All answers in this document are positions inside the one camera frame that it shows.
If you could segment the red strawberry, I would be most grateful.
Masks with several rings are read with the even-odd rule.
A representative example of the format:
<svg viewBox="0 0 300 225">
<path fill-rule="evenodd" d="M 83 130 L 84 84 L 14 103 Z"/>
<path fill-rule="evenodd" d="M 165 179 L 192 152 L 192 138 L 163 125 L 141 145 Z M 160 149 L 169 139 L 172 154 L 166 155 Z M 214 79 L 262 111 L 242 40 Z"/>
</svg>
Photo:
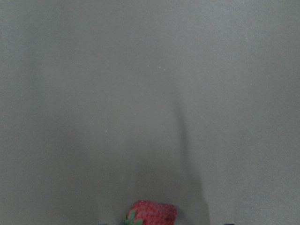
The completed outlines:
<svg viewBox="0 0 300 225">
<path fill-rule="evenodd" d="M 173 225 L 177 217 L 174 205 L 140 200 L 135 202 L 124 217 L 125 225 Z"/>
</svg>

